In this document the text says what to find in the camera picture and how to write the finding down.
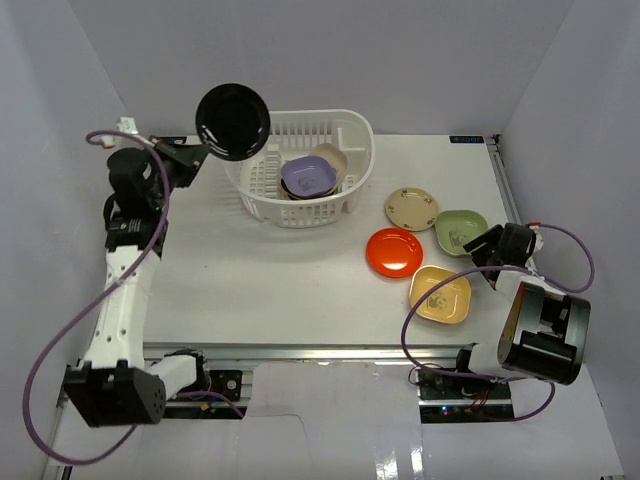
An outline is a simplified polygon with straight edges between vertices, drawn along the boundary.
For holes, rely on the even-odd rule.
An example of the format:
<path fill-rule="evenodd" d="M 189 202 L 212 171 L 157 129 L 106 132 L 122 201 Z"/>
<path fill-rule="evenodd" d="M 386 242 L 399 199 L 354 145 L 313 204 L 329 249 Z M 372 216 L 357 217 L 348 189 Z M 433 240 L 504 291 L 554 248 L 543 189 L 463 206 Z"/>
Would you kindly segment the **orange round plate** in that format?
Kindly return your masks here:
<path fill-rule="evenodd" d="M 376 231 L 366 244 L 365 255 L 375 272 L 393 279 L 412 276 L 424 260 L 420 241 L 411 232 L 395 227 Z"/>

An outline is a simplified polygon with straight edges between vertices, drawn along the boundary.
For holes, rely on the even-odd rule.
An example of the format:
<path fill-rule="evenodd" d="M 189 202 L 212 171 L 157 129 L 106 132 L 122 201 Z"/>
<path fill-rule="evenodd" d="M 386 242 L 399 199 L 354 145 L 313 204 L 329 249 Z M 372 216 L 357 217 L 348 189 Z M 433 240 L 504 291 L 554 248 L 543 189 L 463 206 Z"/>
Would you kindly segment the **yellow square panda plate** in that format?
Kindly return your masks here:
<path fill-rule="evenodd" d="M 452 271 L 437 266 L 418 269 L 413 275 L 409 291 L 410 306 L 413 307 L 428 290 L 453 275 Z M 471 297 L 471 285 L 465 277 L 461 277 L 438 288 L 421 303 L 416 314 L 442 324 L 458 324 L 469 313 Z"/>

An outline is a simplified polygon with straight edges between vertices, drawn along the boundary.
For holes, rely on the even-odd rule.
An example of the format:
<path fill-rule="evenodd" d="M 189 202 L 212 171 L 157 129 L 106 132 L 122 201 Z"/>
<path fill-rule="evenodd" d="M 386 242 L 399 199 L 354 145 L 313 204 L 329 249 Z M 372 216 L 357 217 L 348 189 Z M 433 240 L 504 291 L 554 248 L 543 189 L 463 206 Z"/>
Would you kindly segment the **purple square panda plate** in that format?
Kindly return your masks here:
<path fill-rule="evenodd" d="M 329 162 L 319 156 L 305 156 L 284 163 L 281 178 L 288 191 L 301 199 L 322 196 L 337 183 Z"/>

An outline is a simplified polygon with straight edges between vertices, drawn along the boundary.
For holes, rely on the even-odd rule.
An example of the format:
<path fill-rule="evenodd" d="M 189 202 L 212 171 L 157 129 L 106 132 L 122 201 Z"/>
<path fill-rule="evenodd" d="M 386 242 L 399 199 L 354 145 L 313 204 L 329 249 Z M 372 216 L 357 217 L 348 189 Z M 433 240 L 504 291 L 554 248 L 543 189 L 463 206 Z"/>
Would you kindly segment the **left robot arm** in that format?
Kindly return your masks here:
<path fill-rule="evenodd" d="M 211 387 L 201 351 L 184 348 L 147 365 L 143 333 L 151 286 L 168 223 L 166 198 L 188 187 L 209 150 L 164 142 L 152 151 L 122 148 L 107 159 L 112 194 L 104 203 L 107 286 L 93 338 L 63 388 L 90 427 L 158 423 L 169 399 L 183 392 L 199 399 Z"/>

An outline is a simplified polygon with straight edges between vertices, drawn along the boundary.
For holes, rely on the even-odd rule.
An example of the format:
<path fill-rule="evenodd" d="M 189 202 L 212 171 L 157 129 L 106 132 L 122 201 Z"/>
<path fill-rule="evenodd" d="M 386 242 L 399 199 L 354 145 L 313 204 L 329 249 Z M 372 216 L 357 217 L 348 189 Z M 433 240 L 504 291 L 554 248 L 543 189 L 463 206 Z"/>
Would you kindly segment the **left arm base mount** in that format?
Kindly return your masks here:
<path fill-rule="evenodd" d="M 222 394 L 232 402 L 242 397 L 243 372 L 241 370 L 210 370 L 210 390 Z"/>

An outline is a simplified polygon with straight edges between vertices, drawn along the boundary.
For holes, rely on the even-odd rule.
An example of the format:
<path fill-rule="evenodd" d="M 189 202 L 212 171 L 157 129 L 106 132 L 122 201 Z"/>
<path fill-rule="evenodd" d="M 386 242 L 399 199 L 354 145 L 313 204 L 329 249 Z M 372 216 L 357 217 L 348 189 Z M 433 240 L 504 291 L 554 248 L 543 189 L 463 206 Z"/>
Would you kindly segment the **green square panda plate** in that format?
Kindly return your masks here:
<path fill-rule="evenodd" d="M 488 222 L 472 210 L 446 210 L 435 221 L 436 237 L 441 249 L 452 257 L 466 257 L 464 245 L 489 229 Z"/>

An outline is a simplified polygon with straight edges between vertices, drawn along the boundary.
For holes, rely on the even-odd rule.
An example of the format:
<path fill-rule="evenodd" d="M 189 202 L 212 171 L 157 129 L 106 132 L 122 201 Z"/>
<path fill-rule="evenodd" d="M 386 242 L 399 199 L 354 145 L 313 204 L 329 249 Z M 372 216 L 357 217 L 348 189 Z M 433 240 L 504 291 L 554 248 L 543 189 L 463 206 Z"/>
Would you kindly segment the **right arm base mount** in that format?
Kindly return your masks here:
<path fill-rule="evenodd" d="M 506 384 L 436 375 L 417 367 L 409 371 L 408 381 L 417 390 L 423 425 L 515 418 L 511 390 Z"/>

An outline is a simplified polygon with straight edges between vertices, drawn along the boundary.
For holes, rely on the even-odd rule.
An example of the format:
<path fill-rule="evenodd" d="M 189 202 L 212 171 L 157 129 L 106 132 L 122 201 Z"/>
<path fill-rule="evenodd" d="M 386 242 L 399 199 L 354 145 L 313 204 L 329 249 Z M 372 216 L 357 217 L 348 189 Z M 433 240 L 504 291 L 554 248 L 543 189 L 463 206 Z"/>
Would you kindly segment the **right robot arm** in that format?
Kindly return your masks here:
<path fill-rule="evenodd" d="M 530 258 L 541 249 L 541 228 L 572 238 L 583 250 L 589 277 L 569 288 L 543 276 Z M 493 343 L 472 343 L 456 357 L 451 374 L 453 390 L 472 399 L 484 391 L 488 377 L 536 378 L 562 385 L 573 383 L 585 353 L 591 304 L 578 295 L 595 278 L 591 252 L 574 233 L 558 226 L 532 222 L 497 225 L 463 245 L 490 287 L 511 302 L 504 327 Z"/>

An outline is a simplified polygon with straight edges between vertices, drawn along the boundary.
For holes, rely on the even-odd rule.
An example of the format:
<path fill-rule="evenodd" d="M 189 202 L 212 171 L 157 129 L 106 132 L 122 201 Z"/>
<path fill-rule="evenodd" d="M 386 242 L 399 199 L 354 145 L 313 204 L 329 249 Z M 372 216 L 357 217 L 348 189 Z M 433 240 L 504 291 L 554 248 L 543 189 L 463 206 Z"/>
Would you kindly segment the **yellow round patterned plate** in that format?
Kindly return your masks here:
<path fill-rule="evenodd" d="M 280 189 L 284 195 L 286 195 L 290 200 L 301 200 L 298 196 L 294 195 L 286 186 L 286 183 L 283 179 L 280 180 Z"/>

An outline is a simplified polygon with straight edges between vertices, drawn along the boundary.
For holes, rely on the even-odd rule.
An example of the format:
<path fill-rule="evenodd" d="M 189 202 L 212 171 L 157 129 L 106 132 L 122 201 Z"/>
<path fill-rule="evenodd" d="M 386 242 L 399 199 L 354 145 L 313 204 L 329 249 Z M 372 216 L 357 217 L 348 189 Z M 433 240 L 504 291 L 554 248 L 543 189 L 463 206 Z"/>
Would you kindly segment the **cream square panda plate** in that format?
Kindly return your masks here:
<path fill-rule="evenodd" d="M 322 143 L 310 151 L 312 156 L 324 158 L 336 175 L 336 183 L 340 184 L 348 170 L 348 158 L 344 152 L 331 143 Z"/>

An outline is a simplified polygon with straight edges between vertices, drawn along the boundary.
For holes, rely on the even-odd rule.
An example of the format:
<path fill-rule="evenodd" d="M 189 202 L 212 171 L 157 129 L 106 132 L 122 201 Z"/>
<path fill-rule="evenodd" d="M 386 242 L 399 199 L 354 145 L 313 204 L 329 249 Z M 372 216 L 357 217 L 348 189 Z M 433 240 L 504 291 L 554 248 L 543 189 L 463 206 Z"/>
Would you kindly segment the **black round plate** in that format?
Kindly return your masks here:
<path fill-rule="evenodd" d="M 264 100 L 254 90 L 226 83 L 214 87 L 200 100 L 195 126 L 198 138 L 215 157 L 240 162 L 265 146 L 271 118 Z"/>

